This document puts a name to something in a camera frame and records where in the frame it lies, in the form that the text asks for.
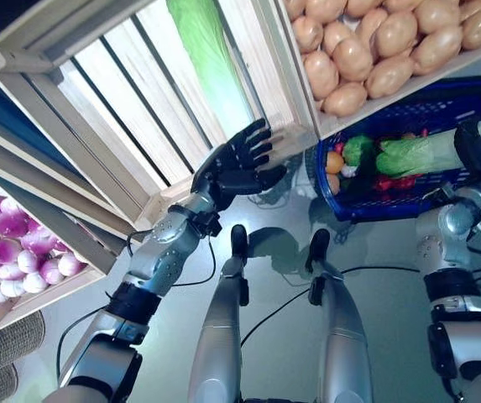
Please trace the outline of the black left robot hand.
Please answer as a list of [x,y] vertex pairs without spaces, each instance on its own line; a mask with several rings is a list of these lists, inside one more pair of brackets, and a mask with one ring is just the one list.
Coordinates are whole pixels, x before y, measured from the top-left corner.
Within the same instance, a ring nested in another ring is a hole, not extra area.
[[224,211],[236,196],[256,195],[274,187],[287,168],[267,168],[271,128],[263,118],[241,129],[212,151],[193,177],[191,193],[207,196],[217,212]]

